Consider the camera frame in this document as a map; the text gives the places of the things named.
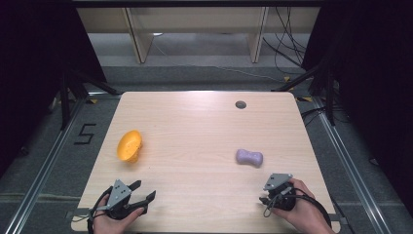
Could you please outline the purple bone-shaped soap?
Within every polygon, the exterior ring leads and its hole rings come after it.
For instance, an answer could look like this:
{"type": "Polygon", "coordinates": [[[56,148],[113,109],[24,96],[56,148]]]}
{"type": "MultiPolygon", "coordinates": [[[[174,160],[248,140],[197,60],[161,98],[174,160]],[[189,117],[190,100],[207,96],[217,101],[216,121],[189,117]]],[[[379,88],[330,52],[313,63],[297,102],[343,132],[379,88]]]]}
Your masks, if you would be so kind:
{"type": "Polygon", "coordinates": [[[239,164],[249,164],[259,168],[263,164],[263,154],[261,152],[238,149],[236,152],[236,160],[239,164]]]}

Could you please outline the orange bowl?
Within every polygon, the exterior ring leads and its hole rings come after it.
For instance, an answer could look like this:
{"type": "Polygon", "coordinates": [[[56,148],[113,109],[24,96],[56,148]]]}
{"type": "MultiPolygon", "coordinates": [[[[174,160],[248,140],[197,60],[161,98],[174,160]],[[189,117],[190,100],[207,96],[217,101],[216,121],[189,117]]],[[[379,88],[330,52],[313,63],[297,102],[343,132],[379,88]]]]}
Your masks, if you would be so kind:
{"type": "Polygon", "coordinates": [[[142,136],[139,131],[132,130],[125,133],[117,146],[117,157],[127,163],[135,163],[142,147],[142,136]]]}

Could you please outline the person's left hand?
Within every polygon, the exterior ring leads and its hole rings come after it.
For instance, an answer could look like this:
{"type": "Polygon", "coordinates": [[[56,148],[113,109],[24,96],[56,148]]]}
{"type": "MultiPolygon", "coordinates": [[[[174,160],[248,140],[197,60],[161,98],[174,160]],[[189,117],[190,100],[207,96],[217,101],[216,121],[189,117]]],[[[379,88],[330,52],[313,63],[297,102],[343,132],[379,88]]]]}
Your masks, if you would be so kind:
{"type": "Polygon", "coordinates": [[[139,208],[127,217],[118,220],[112,219],[103,211],[98,211],[93,221],[94,234],[124,234],[126,229],[133,224],[143,212],[144,209],[139,208]]]}

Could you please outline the black metal stand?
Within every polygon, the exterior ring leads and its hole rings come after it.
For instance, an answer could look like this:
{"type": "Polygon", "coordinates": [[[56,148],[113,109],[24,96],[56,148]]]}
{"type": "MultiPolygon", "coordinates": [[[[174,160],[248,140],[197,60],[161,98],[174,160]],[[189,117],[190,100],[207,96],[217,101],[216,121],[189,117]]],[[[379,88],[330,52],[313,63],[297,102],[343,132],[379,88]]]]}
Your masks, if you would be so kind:
{"type": "Polygon", "coordinates": [[[276,92],[286,92],[291,88],[294,88],[298,84],[301,84],[308,78],[313,77],[313,81],[310,85],[309,92],[312,96],[317,97],[322,91],[325,91],[325,111],[326,117],[329,123],[334,126],[333,117],[333,100],[334,100],[334,74],[333,68],[328,64],[322,62],[315,67],[309,69],[304,74],[298,76],[291,82],[287,82],[285,85],[276,89],[276,92]]]}
{"type": "Polygon", "coordinates": [[[69,93],[72,93],[76,99],[85,99],[89,96],[85,83],[89,83],[104,92],[116,96],[120,92],[108,86],[105,82],[98,81],[84,72],[66,69],[60,78],[60,103],[62,113],[61,128],[64,130],[71,120],[71,110],[69,104],[69,93]]]}

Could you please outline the grey metal floor rail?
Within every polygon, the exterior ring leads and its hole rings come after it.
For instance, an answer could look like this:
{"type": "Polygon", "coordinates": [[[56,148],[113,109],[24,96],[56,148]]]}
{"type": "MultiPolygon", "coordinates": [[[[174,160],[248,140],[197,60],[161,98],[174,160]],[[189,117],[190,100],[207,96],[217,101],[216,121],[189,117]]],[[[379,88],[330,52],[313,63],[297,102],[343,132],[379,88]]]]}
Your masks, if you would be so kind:
{"type": "Polygon", "coordinates": [[[71,218],[92,172],[119,98],[71,100],[61,125],[56,103],[0,178],[0,234],[84,234],[71,218]]]}
{"type": "Polygon", "coordinates": [[[348,230],[357,233],[356,220],[365,220],[373,234],[392,234],[382,209],[356,165],[336,125],[327,119],[320,97],[298,98],[303,121],[320,163],[334,209],[347,218],[348,230]]]}

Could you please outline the black curtain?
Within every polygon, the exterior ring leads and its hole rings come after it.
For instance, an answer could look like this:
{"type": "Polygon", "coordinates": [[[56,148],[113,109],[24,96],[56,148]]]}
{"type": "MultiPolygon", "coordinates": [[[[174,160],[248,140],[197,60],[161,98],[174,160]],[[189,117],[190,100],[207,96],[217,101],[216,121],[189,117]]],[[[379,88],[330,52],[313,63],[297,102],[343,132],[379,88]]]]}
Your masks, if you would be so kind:
{"type": "Polygon", "coordinates": [[[413,0],[325,0],[303,67],[333,45],[340,98],[413,217],[413,0]]]}
{"type": "Polygon", "coordinates": [[[0,177],[69,70],[106,80],[71,0],[0,0],[0,177]]]}

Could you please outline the person's right hand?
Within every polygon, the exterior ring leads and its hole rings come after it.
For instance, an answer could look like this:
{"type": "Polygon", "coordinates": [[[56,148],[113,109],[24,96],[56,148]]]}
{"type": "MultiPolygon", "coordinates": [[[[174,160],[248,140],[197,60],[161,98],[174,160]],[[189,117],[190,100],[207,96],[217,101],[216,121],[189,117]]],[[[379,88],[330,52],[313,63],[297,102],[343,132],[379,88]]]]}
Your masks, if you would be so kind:
{"type": "Polygon", "coordinates": [[[327,224],[321,211],[303,199],[297,199],[291,211],[272,209],[272,212],[304,234],[336,234],[327,224]]]}

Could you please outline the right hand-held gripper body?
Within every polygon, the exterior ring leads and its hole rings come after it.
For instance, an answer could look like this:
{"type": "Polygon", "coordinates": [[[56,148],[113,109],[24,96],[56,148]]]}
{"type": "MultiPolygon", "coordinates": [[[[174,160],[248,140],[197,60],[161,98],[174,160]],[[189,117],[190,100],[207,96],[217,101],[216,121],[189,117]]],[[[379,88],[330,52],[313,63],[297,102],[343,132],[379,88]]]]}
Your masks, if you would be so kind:
{"type": "Polygon", "coordinates": [[[291,211],[295,206],[295,191],[289,182],[291,174],[271,174],[264,185],[263,190],[268,192],[264,198],[270,199],[267,208],[277,208],[283,211],[291,211]]]}

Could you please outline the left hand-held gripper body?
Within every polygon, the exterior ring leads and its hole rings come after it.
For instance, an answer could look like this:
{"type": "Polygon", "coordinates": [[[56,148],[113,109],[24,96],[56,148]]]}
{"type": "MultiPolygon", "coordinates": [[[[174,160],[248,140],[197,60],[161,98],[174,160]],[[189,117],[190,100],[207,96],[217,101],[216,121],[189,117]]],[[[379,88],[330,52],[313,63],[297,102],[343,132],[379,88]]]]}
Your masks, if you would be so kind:
{"type": "MultiPolygon", "coordinates": [[[[102,209],[112,219],[121,220],[127,217],[130,213],[139,209],[131,208],[131,194],[132,192],[130,191],[129,186],[125,185],[121,180],[116,179],[114,185],[110,189],[109,198],[102,209]]],[[[143,214],[146,215],[148,206],[143,209],[143,214]]]]}

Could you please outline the light wooden shelf unit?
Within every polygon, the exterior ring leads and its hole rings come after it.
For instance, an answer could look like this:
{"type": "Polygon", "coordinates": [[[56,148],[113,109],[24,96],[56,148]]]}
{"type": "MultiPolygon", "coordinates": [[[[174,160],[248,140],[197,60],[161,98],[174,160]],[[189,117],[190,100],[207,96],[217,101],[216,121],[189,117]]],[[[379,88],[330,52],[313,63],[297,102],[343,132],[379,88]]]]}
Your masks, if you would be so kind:
{"type": "Polygon", "coordinates": [[[291,23],[294,33],[313,31],[318,7],[78,8],[89,33],[127,33],[136,61],[144,63],[156,33],[243,33],[257,63],[263,36],[291,23]]]}

